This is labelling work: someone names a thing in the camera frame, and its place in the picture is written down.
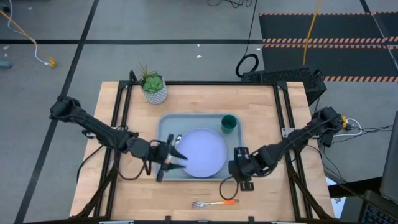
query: white pot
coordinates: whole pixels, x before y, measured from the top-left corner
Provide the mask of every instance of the white pot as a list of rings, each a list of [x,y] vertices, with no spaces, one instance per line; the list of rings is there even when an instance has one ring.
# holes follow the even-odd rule
[[[166,87],[166,83],[164,82],[164,80],[163,80],[163,88],[161,90],[157,90],[154,93],[149,93],[149,92],[145,91],[142,87],[141,87],[141,90],[144,93],[145,99],[149,103],[152,103],[152,104],[159,104],[159,103],[163,102],[164,100],[166,100],[166,98],[167,98],[167,87]]]

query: white cable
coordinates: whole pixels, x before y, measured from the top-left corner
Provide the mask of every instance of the white cable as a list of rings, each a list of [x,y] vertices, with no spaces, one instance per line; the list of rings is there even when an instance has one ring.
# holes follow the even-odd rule
[[[12,1],[9,0],[9,2],[10,2],[10,19],[12,19],[12,13],[14,12],[14,10],[13,10],[13,8],[12,8]],[[19,32],[18,30],[12,29],[11,26],[10,26],[10,23],[11,23],[11,20],[10,20],[10,19],[8,20],[8,23],[7,23],[8,29],[11,30],[11,31],[13,31],[13,32],[16,32],[16,33],[18,33],[18,34],[24,35],[25,37],[28,37],[28,36],[26,36],[24,33],[21,33],[21,32]],[[45,61],[43,61],[43,60],[41,60],[41,59],[38,58],[38,56],[37,56],[37,44],[35,44],[35,58],[36,58],[38,61],[42,62],[44,65],[47,65],[47,66],[50,65],[48,62],[45,62]]]
[[[357,135],[360,135],[360,134],[362,134],[362,127],[361,127],[361,125],[359,124],[359,122],[357,122],[355,119],[353,119],[353,118],[348,118],[347,119],[347,124],[348,124],[348,121],[354,121],[357,125],[358,125],[358,127],[359,127],[359,133],[354,133],[354,134],[336,134],[336,135],[334,135],[333,137],[340,137],[340,136],[357,136]]]

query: black cable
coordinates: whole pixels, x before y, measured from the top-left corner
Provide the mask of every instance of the black cable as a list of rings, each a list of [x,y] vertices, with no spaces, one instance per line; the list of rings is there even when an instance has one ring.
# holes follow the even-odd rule
[[[319,74],[319,82],[320,82],[320,83],[319,83],[319,92],[320,92],[320,91],[321,91],[321,84],[322,84],[323,73],[321,72],[321,70],[318,70],[318,74]],[[319,104],[320,99],[321,99],[321,96],[318,97],[317,103],[316,103],[316,105],[315,105],[315,110],[314,110],[313,113],[316,113],[316,112],[317,112],[318,104]]]
[[[347,182],[346,179],[343,178],[343,176],[342,176],[340,170],[337,168],[336,164],[334,162],[332,162],[331,159],[329,159],[328,155],[326,154],[325,146],[323,146],[323,155],[325,155],[326,159],[336,168],[338,175],[335,172],[333,172],[331,169],[328,168],[328,170],[332,171],[332,173],[337,175],[344,182]]]
[[[223,2],[223,0],[218,0],[218,2],[215,3],[215,4],[210,4],[210,2],[211,2],[211,0],[207,0],[207,5],[209,5],[209,6],[218,6],[219,4],[221,4]]]
[[[77,175],[76,175],[76,182],[79,181],[79,175],[80,175],[80,170],[83,167],[83,165],[91,158],[93,157],[104,145],[101,145],[99,148],[97,148],[93,153],[91,153],[83,162],[81,162],[79,169],[77,170]]]
[[[350,138],[348,138],[348,139],[344,139],[344,140],[342,140],[342,141],[335,141],[335,142],[332,143],[332,145],[333,145],[334,143],[345,142],[345,141],[348,141],[348,140],[350,140],[350,139],[353,139],[353,138],[356,138],[356,137],[360,137],[360,136],[362,136],[362,135],[369,134],[369,133],[390,132],[390,131],[392,131],[392,130],[385,130],[385,129],[387,129],[387,128],[392,128],[392,125],[389,125],[389,126],[386,126],[386,127],[380,127],[380,128],[367,128],[367,129],[373,129],[373,130],[370,130],[370,131],[367,131],[367,129],[363,128],[362,131],[364,131],[364,133],[359,134],[359,135],[357,135],[357,136],[350,137]]]
[[[235,68],[235,74],[237,77],[242,78],[243,76],[239,73],[239,67],[241,66],[241,64],[247,59],[247,58],[254,58],[256,63],[254,64],[253,68],[250,70],[250,72],[254,72],[257,70],[257,67],[259,66],[259,57],[256,54],[247,54],[248,52],[248,48],[249,48],[249,43],[250,43],[250,37],[251,37],[251,30],[253,28],[253,21],[254,21],[254,15],[256,13],[256,8],[257,8],[257,0],[254,3],[254,9],[253,9],[253,15],[251,18],[251,25],[250,25],[250,31],[249,31],[249,38],[248,38],[248,42],[246,43],[246,50],[244,51],[244,55],[242,57],[242,59],[238,62],[236,68]]]
[[[322,158],[322,154],[321,154],[321,152],[318,149],[316,149],[313,146],[310,146],[310,147],[313,148],[314,150],[316,150],[319,153],[319,155],[321,156],[321,158]]]
[[[234,9],[237,9],[239,6],[242,6],[243,5],[243,2],[244,2],[244,0],[239,0],[239,2],[234,2],[234,1],[232,1],[232,0],[207,0],[207,5],[209,5],[209,6],[218,6],[218,5],[220,5],[223,1],[226,1],[226,2],[229,2],[229,3],[231,3],[231,5],[232,5],[232,7],[234,8]],[[246,3],[245,3],[245,5],[246,5],[246,7],[250,7],[251,6],[251,4],[253,3],[253,0],[246,0]]]
[[[248,52],[249,43],[250,43],[250,37],[251,37],[251,30],[252,30],[252,28],[253,28],[253,21],[254,21],[254,15],[255,15],[255,13],[256,13],[256,8],[257,8],[257,0],[256,0],[256,2],[254,3],[253,15],[252,15],[251,24],[250,24],[249,38],[248,38],[248,42],[247,42],[247,44],[246,44],[246,50],[244,51],[244,55],[243,55],[243,56],[245,56],[245,55],[247,54],[247,52]]]
[[[233,7],[234,9],[237,9],[239,6],[242,6],[242,5],[243,5],[243,1],[244,1],[244,0],[239,0],[238,3],[236,3],[236,2],[234,2],[234,1],[232,1],[232,0],[224,0],[224,1],[231,3],[232,7]]]
[[[125,177],[125,176],[122,175],[122,173],[120,172],[119,168],[118,168],[117,165],[116,165],[116,164],[119,164],[119,163],[120,163],[120,158],[121,158],[120,156],[117,156],[116,154],[117,154],[117,151],[115,150],[115,151],[114,151],[114,159],[115,159],[115,161],[113,162],[113,167],[114,167],[114,169],[116,170],[116,172],[118,172],[118,174],[120,175],[120,177],[121,177],[122,179],[124,179],[124,180],[136,180],[136,179],[138,179],[138,177],[141,176],[142,171],[144,171],[145,162],[143,162],[142,167],[141,167],[141,170],[138,172],[138,174],[137,174],[135,177]]]
[[[321,152],[320,152],[317,148],[315,148],[315,147],[313,147],[313,146],[310,146],[310,147],[313,148],[314,150],[316,150],[316,151],[319,153],[320,157],[322,158],[322,154],[321,154]],[[323,161],[322,161],[322,164],[323,164],[323,166],[324,166],[326,169],[328,169],[330,172],[332,172],[333,174],[335,174],[336,177],[339,178],[342,182],[347,183],[347,181],[346,181],[342,176],[336,174],[336,172],[334,172],[334,171],[331,170],[329,167],[327,167],[326,164],[325,164]],[[363,196],[358,195],[357,193],[353,192],[351,189],[347,188],[346,186],[344,186],[344,185],[342,185],[342,184],[339,184],[339,183],[337,183],[337,182],[336,182],[336,184],[339,185],[342,189],[345,189],[346,191],[348,191],[349,193],[351,193],[352,195],[355,195],[355,196],[357,196],[357,197],[363,199],[364,201],[369,202],[369,201],[366,200]]]
[[[223,183],[225,183],[227,180],[229,180],[229,179],[231,179],[231,178],[233,178],[233,176],[230,176],[230,177],[225,178],[223,181],[221,181],[220,186],[218,187],[218,192],[220,193],[220,196],[221,196],[224,200],[232,200],[232,199],[234,199],[234,198],[236,197],[236,195],[238,194],[238,190],[239,190],[239,183],[238,183],[238,182],[236,183],[236,190],[235,190],[235,193],[234,193],[234,195],[233,195],[232,197],[226,198],[226,197],[224,197],[223,193],[221,192],[221,186],[223,185]]]

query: wooden table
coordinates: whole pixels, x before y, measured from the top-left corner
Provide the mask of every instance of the wooden table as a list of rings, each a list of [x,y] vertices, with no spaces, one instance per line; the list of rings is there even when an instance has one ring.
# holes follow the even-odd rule
[[[111,123],[113,106],[118,82],[103,82],[95,110],[95,117],[107,124]],[[289,96],[297,128],[310,121],[310,111],[302,83],[288,83]],[[232,113],[239,116],[243,126],[244,142],[250,151],[265,144],[279,142],[279,120],[275,107],[275,98],[271,86],[212,86],[212,85],[174,85],[168,86],[169,95],[159,105],[146,102],[141,89],[134,86],[127,125],[132,131],[139,132],[141,138],[155,139],[159,119],[169,113]],[[121,108],[118,121],[121,120]],[[317,147],[315,141],[310,145]],[[99,144],[97,140],[88,140],[85,157],[90,155]],[[331,201],[326,186],[320,155],[314,149],[306,147],[301,153],[303,167],[309,191],[325,211],[333,216]],[[90,200],[98,188],[104,150],[90,159],[82,168],[76,187],[71,215],[77,214]],[[123,154],[120,171],[125,176],[135,176],[142,162],[130,154]],[[256,221],[294,220],[290,189],[285,161],[282,159],[275,171],[265,178],[254,179],[255,191],[240,192],[236,199],[238,205],[215,205],[201,210],[190,208],[195,200],[218,201],[217,182],[163,182],[157,183],[154,176],[141,175],[135,181],[126,181],[118,177],[114,198],[112,219],[164,220],[171,215],[172,220],[248,220],[254,216]],[[236,184],[226,183],[223,194],[233,194]],[[298,190],[301,216],[303,211],[302,195]],[[104,214],[108,193],[104,194],[101,214]]]

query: fork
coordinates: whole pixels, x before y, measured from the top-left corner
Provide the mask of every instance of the fork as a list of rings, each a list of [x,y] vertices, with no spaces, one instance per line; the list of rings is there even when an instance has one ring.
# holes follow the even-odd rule
[[[236,203],[239,203],[239,199],[226,200],[222,202],[192,202],[191,206],[192,208],[203,208],[207,205],[234,205]]]

